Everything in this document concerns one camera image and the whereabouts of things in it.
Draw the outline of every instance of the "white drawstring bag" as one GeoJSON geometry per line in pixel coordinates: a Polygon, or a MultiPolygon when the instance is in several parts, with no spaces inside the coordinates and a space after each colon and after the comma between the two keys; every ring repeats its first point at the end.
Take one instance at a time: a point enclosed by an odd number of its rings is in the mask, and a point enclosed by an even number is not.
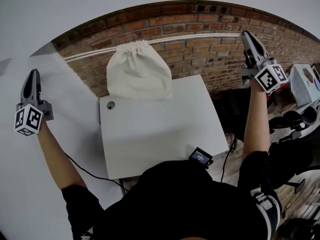
{"type": "Polygon", "coordinates": [[[106,67],[110,95],[140,100],[172,97],[172,76],[166,62],[148,44],[136,41],[121,44],[106,67]]]}

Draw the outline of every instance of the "white wall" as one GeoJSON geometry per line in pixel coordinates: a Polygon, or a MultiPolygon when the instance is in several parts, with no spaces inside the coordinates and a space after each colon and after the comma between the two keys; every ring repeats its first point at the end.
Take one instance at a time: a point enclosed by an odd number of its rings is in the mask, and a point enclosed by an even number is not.
{"type": "MultiPolygon", "coordinates": [[[[0,0],[0,61],[29,56],[64,32],[101,15],[172,0],[0,0]]],[[[320,0],[211,0],[257,8],[320,38],[320,0]]]]}
{"type": "MultiPolygon", "coordinates": [[[[64,151],[89,172],[107,176],[100,137],[98,100],[50,45],[37,57],[0,62],[0,231],[8,240],[72,239],[66,204],[53,182],[37,137],[13,131],[22,84],[31,69],[39,69],[42,98],[52,103],[48,122],[64,151]]],[[[113,182],[80,172],[88,188],[107,208],[121,198],[113,182]]]]}

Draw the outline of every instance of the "black cable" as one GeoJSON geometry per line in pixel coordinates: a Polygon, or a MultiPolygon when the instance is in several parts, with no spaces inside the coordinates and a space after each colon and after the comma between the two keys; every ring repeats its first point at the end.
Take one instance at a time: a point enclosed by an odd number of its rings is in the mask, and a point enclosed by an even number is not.
{"type": "Polygon", "coordinates": [[[235,142],[236,142],[236,137],[234,137],[233,142],[232,142],[232,144],[231,144],[231,146],[230,146],[229,152],[228,152],[228,154],[226,155],[225,160],[224,160],[224,164],[223,164],[223,167],[222,167],[222,176],[221,176],[221,180],[220,180],[221,183],[222,183],[222,180],[224,179],[225,167],[226,167],[226,162],[227,162],[228,156],[229,156],[231,150],[234,149],[234,144],[235,144],[235,142]]]}
{"type": "Polygon", "coordinates": [[[98,176],[94,176],[92,173],[88,172],[86,169],[82,168],[79,164],[76,163],[75,160],[73,160],[70,156],[68,156],[68,154],[66,152],[64,152],[65,155],[76,165],[78,166],[82,171],[86,172],[87,174],[91,175],[92,177],[99,179],[99,180],[105,180],[105,181],[109,181],[109,182],[114,182],[115,184],[117,184],[118,186],[120,186],[121,188],[123,188],[125,191],[129,192],[128,189],[126,189],[124,186],[121,186],[118,182],[116,182],[113,179],[108,179],[108,178],[102,178],[102,177],[98,177],[98,176]]]}

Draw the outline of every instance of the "white box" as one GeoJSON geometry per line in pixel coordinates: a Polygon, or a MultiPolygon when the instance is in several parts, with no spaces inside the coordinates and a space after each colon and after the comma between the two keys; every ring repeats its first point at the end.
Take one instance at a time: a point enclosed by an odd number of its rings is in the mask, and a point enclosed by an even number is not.
{"type": "Polygon", "coordinates": [[[254,78],[267,94],[272,93],[288,82],[286,74],[279,64],[266,65],[254,78]]]}
{"type": "Polygon", "coordinates": [[[26,105],[14,114],[14,131],[24,136],[32,136],[39,133],[43,113],[32,106],[26,105]]]}

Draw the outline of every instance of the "brick wall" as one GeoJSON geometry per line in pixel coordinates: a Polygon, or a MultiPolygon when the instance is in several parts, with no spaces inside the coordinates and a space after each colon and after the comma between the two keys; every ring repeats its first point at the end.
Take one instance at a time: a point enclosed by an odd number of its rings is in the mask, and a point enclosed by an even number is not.
{"type": "MultiPolygon", "coordinates": [[[[320,63],[320,41],[302,28],[257,9],[209,1],[153,3],[116,11],[72,29],[52,43],[62,57],[68,57],[136,40],[244,30],[254,33],[285,71],[294,63],[320,63]]],[[[168,64],[173,79],[201,74],[211,95],[242,86],[241,38],[192,39],[153,48],[168,64]]],[[[69,63],[97,97],[108,95],[106,66],[112,55],[69,63]]]]}

